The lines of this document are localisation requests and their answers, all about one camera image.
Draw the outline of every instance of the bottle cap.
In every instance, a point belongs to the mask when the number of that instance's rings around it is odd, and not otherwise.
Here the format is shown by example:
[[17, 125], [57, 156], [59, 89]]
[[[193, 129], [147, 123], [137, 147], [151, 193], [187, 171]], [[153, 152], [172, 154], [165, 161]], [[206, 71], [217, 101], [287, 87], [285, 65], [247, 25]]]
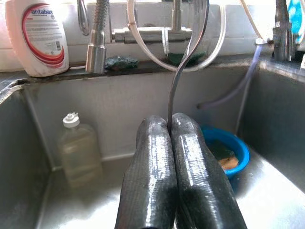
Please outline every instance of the bottle cap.
[[73, 128], [80, 124], [80, 119], [78, 117], [78, 113], [69, 113], [66, 117], [62, 120], [64, 127], [66, 128]]

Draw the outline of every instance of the soap bottle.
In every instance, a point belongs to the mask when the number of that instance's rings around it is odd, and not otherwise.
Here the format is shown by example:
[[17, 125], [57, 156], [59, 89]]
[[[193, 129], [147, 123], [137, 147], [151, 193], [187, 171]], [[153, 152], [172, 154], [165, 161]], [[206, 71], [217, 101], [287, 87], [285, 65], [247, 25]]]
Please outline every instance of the soap bottle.
[[48, 0], [6, 0], [10, 42], [28, 75], [45, 77], [69, 68], [61, 12]]
[[77, 113], [67, 114], [59, 140], [62, 166], [71, 187], [80, 187], [102, 175], [97, 135], [93, 128], [80, 124]]

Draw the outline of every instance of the blue plastic basin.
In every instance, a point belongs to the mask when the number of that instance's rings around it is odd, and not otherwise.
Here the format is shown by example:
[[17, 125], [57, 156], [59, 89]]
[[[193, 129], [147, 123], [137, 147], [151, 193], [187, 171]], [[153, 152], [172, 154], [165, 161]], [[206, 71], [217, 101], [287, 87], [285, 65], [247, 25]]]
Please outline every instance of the blue plastic basin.
[[239, 161], [239, 165], [235, 168], [225, 170], [225, 173], [228, 178], [232, 178], [234, 175], [242, 171], [247, 166], [250, 159], [250, 153], [248, 147], [242, 140], [240, 140], [238, 137], [231, 134], [230, 132], [222, 129], [202, 128], [202, 131], [207, 145], [209, 144], [209, 142], [219, 140], [235, 153]]

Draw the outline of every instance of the white tile wall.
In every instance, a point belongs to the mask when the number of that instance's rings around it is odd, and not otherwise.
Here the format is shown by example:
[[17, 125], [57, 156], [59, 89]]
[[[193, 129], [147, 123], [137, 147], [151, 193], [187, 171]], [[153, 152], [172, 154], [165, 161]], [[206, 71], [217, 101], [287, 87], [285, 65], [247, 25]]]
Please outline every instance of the white tile wall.
[[[171, 25], [172, 4], [169, 2], [162, 3], [137, 3], [136, 9], [138, 13], [138, 23], [143, 26], [152, 23], [156, 26]], [[182, 24], [191, 27], [193, 21], [193, 9], [189, 3], [183, 6]], [[275, 7], [269, 5], [253, 5], [250, 11], [259, 30], [266, 37], [272, 37], [272, 26], [274, 24]], [[94, 4], [87, 4], [89, 22], [92, 25], [94, 17]], [[87, 43], [89, 36], [83, 36], [78, 27], [77, 8], [75, 4], [62, 4], [58, 6], [58, 10], [62, 11], [63, 25], [66, 32], [67, 42], [69, 46], [70, 63], [85, 62]], [[227, 5], [227, 33], [224, 45], [220, 51], [221, 55], [243, 54], [254, 51], [254, 40], [256, 35], [240, 5]], [[126, 4], [111, 4], [111, 23], [112, 29], [126, 27]], [[124, 55], [132, 56], [139, 60], [148, 60], [146, 55], [141, 51], [137, 44], [110, 43], [109, 20], [106, 22], [106, 47], [107, 56]], [[220, 12], [218, 5], [211, 5], [209, 11], [208, 25], [204, 36], [204, 41], [200, 47], [200, 51], [210, 53], [217, 43], [220, 29]], [[171, 43], [172, 52], [184, 52], [186, 43]], [[149, 45], [153, 53], [159, 58], [164, 58], [163, 48], [161, 44]], [[0, 3], [0, 71], [15, 71], [22, 69], [18, 58], [15, 56], [8, 37], [5, 25], [4, 4]]]

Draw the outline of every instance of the stainless steel sink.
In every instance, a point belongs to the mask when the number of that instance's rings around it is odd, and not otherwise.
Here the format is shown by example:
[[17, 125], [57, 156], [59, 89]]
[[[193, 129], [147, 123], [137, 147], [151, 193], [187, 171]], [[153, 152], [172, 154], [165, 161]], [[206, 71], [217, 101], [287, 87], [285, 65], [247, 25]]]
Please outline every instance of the stainless steel sink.
[[[222, 59], [183, 75], [175, 111], [201, 125], [236, 133], [251, 148], [231, 180], [248, 228], [305, 227], [305, 74], [261, 61], [245, 90], [220, 107], [198, 111], [244, 76], [250, 60]], [[148, 115], [166, 117], [172, 73], [23, 80], [0, 93], [1, 228], [112, 229], [122, 177]], [[99, 135], [103, 177], [70, 189], [57, 150], [61, 119], [79, 112]]]

